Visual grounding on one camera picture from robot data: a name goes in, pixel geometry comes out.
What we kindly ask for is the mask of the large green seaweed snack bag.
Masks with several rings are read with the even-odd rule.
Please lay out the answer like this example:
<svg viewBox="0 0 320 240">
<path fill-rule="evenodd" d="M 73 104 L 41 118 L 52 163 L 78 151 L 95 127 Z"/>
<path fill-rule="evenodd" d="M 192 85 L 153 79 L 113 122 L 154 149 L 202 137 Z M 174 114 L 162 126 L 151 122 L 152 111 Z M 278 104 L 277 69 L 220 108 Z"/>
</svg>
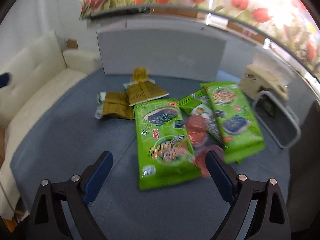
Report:
<svg viewBox="0 0 320 240">
<path fill-rule="evenodd" d="M 176 99 L 134 106 L 139 189 L 159 189 L 200 178 L 194 149 Z"/>
</svg>

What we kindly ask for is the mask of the cream white sofa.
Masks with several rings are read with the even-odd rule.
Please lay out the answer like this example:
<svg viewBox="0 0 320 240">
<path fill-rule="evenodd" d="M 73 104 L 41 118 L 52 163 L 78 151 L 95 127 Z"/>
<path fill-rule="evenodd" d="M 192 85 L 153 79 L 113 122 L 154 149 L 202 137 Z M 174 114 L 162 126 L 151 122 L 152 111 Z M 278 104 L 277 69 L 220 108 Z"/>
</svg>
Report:
<svg viewBox="0 0 320 240">
<path fill-rule="evenodd" d="M 1 217 L 12 220 L 20 198 L 10 162 L 18 146 L 41 116 L 80 80 L 102 67 L 100 54 L 61 50 L 54 31 L 31 42 L 1 65 L 10 73 L 1 89 Z"/>
</svg>

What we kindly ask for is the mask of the grey storage basket white rim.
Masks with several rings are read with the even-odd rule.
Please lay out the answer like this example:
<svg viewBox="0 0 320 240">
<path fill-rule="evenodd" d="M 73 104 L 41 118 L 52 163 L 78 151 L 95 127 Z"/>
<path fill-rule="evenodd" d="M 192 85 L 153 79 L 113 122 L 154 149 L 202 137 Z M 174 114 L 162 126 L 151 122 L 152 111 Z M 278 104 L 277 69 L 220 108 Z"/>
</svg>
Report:
<svg viewBox="0 0 320 240">
<path fill-rule="evenodd" d="M 290 148 L 300 139 L 299 118 L 273 92 L 260 91 L 252 103 L 252 109 L 281 149 Z"/>
</svg>

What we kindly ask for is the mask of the brown gold snack packet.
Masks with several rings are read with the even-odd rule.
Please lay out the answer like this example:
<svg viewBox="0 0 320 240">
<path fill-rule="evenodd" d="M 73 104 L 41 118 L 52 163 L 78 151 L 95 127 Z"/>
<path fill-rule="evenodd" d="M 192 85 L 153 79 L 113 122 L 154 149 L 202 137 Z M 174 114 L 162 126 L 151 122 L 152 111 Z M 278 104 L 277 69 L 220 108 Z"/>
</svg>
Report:
<svg viewBox="0 0 320 240">
<path fill-rule="evenodd" d="M 134 120 L 133 107 L 129 105 L 129 98 L 125 92 L 99 92 L 97 94 L 97 109 L 95 118 L 104 117 Z"/>
</svg>

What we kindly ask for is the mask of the red round snack packet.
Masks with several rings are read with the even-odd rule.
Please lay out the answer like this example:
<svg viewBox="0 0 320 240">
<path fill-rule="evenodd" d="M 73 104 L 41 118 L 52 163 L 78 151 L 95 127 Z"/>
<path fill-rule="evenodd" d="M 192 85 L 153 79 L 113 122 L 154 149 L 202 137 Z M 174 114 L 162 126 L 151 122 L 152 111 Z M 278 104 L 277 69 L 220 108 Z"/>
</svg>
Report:
<svg viewBox="0 0 320 240">
<path fill-rule="evenodd" d="M 209 151 L 215 151 L 223 159 L 224 151 L 216 144 L 208 144 L 207 121 L 200 115 L 189 116 L 186 122 L 186 130 L 195 154 L 195 164 L 201 170 L 202 176 L 210 177 L 206 168 L 205 157 Z"/>
</svg>

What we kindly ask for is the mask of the yellow jelly cup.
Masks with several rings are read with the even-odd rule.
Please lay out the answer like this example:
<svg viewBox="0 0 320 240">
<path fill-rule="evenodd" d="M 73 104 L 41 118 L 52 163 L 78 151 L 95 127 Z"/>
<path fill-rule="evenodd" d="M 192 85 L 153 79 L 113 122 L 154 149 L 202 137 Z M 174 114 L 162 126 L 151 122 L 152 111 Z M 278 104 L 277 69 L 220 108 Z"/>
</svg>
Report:
<svg viewBox="0 0 320 240">
<path fill-rule="evenodd" d="M 134 69 L 131 77 L 132 82 L 142 82 L 143 80 L 147 80 L 148 77 L 148 72 L 145 68 L 138 67 Z"/>
</svg>

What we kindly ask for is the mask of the gold snack packet with white edge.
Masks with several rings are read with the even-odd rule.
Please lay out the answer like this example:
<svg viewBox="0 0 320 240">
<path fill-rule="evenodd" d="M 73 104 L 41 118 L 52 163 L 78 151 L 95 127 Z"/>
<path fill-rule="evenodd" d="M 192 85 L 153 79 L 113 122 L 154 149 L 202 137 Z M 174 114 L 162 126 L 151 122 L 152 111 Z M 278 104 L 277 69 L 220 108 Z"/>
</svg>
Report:
<svg viewBox="0 0 320 240">
<path fill-rule="evenodd" d="M 160 99 L 169 95 L 166 90 L 157 86 L 150 80 L 124 83 L 123 86 L 126 90 L 130 106 L 134 106 L 142 102 Z"/>
</svg>

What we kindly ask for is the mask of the tissue box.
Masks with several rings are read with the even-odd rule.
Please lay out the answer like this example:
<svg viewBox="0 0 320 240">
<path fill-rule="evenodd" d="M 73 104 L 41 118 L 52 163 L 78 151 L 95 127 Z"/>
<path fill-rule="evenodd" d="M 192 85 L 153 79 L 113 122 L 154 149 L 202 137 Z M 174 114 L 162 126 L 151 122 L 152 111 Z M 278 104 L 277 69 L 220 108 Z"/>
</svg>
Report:
<svg viewBox="0 0 320 240">
<path fill-rule="evenodd" d="M 287 85 L 294 75 L 278 60 L 262 53 L 253 54 L 253 62 L 245 67 L 239 86 L 250 98 L 256 99 L 260 91 L 273 92 L 280 100 L 289 100 Z"/>
</svg>

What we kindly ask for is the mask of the white cardboard box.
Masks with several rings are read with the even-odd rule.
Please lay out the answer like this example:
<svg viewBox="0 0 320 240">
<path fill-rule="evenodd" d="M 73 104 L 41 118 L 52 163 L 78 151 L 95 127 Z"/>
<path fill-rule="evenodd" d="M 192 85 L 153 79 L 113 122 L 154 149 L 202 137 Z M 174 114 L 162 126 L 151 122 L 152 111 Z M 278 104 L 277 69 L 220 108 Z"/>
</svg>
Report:
<svg viewBox="0 0 320 240">
<path fill-rule="evenodd" d="M 152 76 L 212 81 L 225 52 L 220 33 L 194 23 L 127 21 L 101 30 L 97 41 L 104 72 L 130 75 L 142 67 Z"/>
</svg>

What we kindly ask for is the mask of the tulip flower wall poster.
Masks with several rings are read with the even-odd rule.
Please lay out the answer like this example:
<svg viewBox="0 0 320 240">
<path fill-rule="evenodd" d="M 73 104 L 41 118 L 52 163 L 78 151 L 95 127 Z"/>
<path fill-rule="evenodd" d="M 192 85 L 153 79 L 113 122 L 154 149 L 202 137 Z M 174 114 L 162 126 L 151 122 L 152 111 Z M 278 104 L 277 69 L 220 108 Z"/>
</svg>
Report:
<svg viewBox="0 0 320 240">
<path fill-rule="evenodd" d="M 200 9 L 244 22 L 284 45 L 319 76 L 319 27 L 301 0 L 79 0 L 80 18 L 112 9 L 160 4 Z"/>
</svg>

